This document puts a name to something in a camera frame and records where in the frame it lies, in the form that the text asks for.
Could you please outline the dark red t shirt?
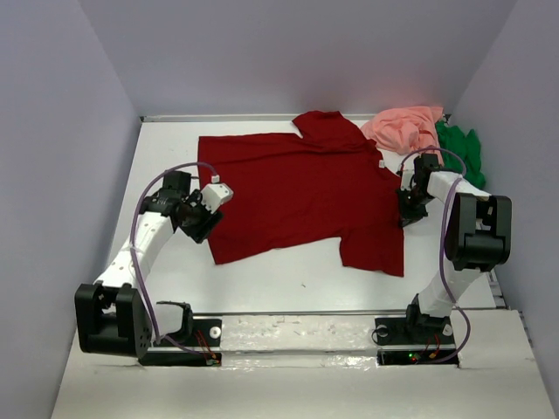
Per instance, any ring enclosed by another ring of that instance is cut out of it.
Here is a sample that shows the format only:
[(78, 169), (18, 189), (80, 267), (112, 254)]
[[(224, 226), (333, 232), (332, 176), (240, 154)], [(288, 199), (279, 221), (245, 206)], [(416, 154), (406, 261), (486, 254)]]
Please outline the dark red t shirt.
[(342, 264), (404, 275), (399, 177), (359, 127), (312, 111), (291, 133), (203, 136), (197, 158), (233, 192), (210, 234), (217, 264), (338, 238)]

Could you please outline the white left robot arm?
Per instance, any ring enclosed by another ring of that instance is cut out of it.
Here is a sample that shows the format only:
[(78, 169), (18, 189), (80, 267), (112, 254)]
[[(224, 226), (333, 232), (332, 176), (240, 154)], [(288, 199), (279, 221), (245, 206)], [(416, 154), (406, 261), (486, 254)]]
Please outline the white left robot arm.
[(201, 189), (193, 177), (175, 170), (159, 175), (159, 189), (148, 186), (133, 214), (127, 241), (113, 261), (91, 283), (74, 294), (80, 349), (90, 354), (143, 358), (150, 347), (163, 342), (186, 353), (195, 332), (189, 304), (153, 302), (146, 280), (155, 261), (178, 232), (200, 244), (222, 220), (221, 206), (232, 190), (213, 175)]

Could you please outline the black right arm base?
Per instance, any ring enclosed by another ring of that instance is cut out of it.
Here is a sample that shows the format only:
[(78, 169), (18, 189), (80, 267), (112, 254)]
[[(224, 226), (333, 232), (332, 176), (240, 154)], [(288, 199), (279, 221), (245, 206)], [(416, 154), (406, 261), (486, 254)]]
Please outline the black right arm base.
[(448, 317), (441, 326), (412, 326), (404, 316), (377, 317), (370, 334), (380, 366), (459, 364)]

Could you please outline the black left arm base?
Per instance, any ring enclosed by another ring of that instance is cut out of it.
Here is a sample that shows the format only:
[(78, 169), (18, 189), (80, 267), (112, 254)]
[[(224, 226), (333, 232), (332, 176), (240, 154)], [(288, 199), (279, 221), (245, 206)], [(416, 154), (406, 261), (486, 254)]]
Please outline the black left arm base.
[(218, 317), (195, 317), (190, 336), (173, 337), (177, 346), (163, 339), (139, 359), (144, 367), (220, 367), (223, 320)]

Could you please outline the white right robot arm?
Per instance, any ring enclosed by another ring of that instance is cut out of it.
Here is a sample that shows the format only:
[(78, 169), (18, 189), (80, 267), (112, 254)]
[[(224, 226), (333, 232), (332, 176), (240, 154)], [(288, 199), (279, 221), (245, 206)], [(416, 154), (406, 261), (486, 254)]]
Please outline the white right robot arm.
[(473, 186), (463, 172), (443, 168), (434, 153), (411, 155), (413, 168), (397, 171), (400, 224), (428, 216), (426, 205), (444, 204), (438, 251), (438, 272), (416, 294), (402, 321), (404, 336), (421, 342), (433, 330), (443, 331), (460, 297), (483, 272), (505, 264), (512, 241), (512, 201)]

